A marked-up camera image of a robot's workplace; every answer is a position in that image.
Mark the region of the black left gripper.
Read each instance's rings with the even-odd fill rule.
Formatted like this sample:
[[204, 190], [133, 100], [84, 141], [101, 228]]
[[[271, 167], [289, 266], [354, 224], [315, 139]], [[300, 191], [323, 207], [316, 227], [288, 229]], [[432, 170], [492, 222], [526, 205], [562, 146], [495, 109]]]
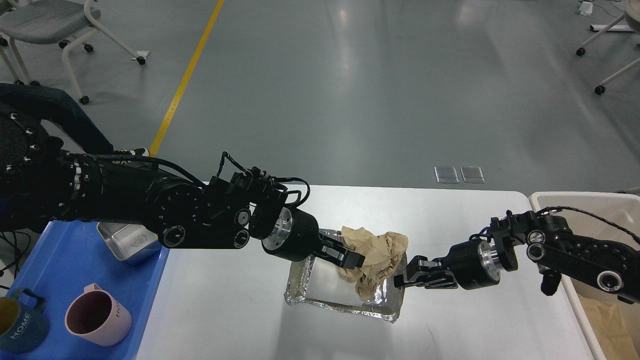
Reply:
[[361, 268], [366, 256], [347, 248], [339, 240], [321, 237], [318, 222], [313, 215], [298, 208], [282, 208], [279, 218], [268, 237], [262, 240], [268, 254], [299, 262], [315, 253], [338, 268]]

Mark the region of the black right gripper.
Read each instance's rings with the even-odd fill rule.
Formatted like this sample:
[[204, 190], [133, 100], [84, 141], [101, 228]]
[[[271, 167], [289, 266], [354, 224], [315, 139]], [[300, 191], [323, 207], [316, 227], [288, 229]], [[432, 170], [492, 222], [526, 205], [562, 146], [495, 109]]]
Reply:
[[491, 255], [492, 246], [484, 239], [468, 240], [451, 246], [445, 266], [439, 259], [414, 256], [399, 275], [393, 276], [397, 289], [482, 289], [498, 285], [499, 267]]

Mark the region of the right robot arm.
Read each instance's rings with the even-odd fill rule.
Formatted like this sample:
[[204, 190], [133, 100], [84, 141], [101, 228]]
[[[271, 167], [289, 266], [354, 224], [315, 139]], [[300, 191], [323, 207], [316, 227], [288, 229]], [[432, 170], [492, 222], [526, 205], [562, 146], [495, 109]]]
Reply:
[[542, 275], [541, 291], [553, 296], [568, 276], [593, 289], [613, 294], [629, 305], [638, 303], [639, 251], [613, 240], [577, 235], [558, 212], [549, 206], [514, 214], [508, 210], [492, 218], [489, 226], [451, 246], [443, 257], [417, 255], [393, 284], [398, 289], [482, 289], [498, 285], [501, 271], [518, 269], [515, 247], [526, 246], [526, 257]]

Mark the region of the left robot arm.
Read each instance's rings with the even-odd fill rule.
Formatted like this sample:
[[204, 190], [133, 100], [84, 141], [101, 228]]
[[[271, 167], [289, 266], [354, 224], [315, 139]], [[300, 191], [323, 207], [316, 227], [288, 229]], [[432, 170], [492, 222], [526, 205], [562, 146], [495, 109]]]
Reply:
[[[345, 269], [365, 256], [320, 232], [291, 191], [298, 177], [238, 166], [231, 180], [203, 183], [164, 159], [70, 153], [26, 112], [1, 105], [1, 197], [11, 200], [1, 225], [44, 221], [141, 224], [165, 248], [241, 249], [250, 239], [291, 262], [310, 255]], [[288, 197], [297, 198], [289, 203]]]

